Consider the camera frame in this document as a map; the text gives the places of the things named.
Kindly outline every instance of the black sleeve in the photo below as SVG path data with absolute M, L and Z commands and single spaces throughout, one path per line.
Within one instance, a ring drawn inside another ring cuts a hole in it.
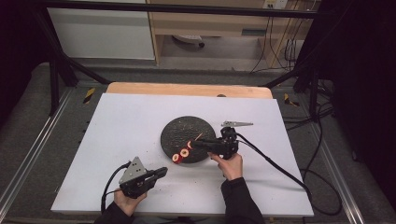
M 259 207 L 254 203 L 243 177 L 224 181 L 221 192 L 226 205 L 226 224 L 262 224 L 264 218 Z
M 131 224 L 134 216 L 128 217 L 114 202 L 99 216 L 94 224 Z

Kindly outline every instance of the dark curtain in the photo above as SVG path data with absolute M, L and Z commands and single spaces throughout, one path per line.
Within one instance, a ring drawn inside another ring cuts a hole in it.
M 22 0 L 0 1 L 0 127 L 23 95 L 32 70 L 49 60 L 39 38 Z

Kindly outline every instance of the white table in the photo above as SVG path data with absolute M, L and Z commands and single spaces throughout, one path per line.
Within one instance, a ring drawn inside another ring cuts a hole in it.
M 173 119 L 195 116 L 209 122 L 219 136 L 225 120 L 253 122 L 236 130 L 273 161 L 301 180 L 276 100 L 105 93 L 96 108 L 78 153 L 51 208 L 64 214 L 100 211 L 100 198 L 111 174 L 138 156 L 145 167 L 168 167 L 136 209 L 140 215 L 215 216 L 225 211 L 220 192 L 224 177 L 210 159 L 175 165 L 163 153 L 160 136 Z M 262 214 L 309 217 L 305 191 L 252 149 L 240 144 L 244 177 Z M 118 187 L 122 172 L 109 190 Z M 107 204 L 113 200 L 107 196 Z

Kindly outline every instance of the black pole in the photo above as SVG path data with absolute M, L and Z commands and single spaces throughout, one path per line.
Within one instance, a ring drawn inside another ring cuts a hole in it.
M 138 4 L 138 3 L 114 3 L 114 2 L 88 2 L 69 0 L 35 0 L 42 7 L 74 8 L 91 10 L 114 10 L 114 11 L 145 11 L 145 12 L 172 12 L 189 14 L 215 14 L 235 16 L 257 17 L 280 17 L 317 19 L 333 16 L 332 12 L 278 10 L 249 7 L 207 7 L 166 4 Z

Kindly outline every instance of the black disc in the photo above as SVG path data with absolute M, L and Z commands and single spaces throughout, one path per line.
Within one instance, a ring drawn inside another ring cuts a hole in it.
M 173 155 L 187 147 L 190 140 L 198 135 L 204 139 L 215 139 L 216 134 L 212 126 L 203 119 L 196 117 L 180 117 L 169 122 L 161 133 L 161 146 L 166 156 L 172 160 Z M 187 158 L 182 163 L 196 163 L 207 158 L 207 152 L 200 149 L 191 149 Z

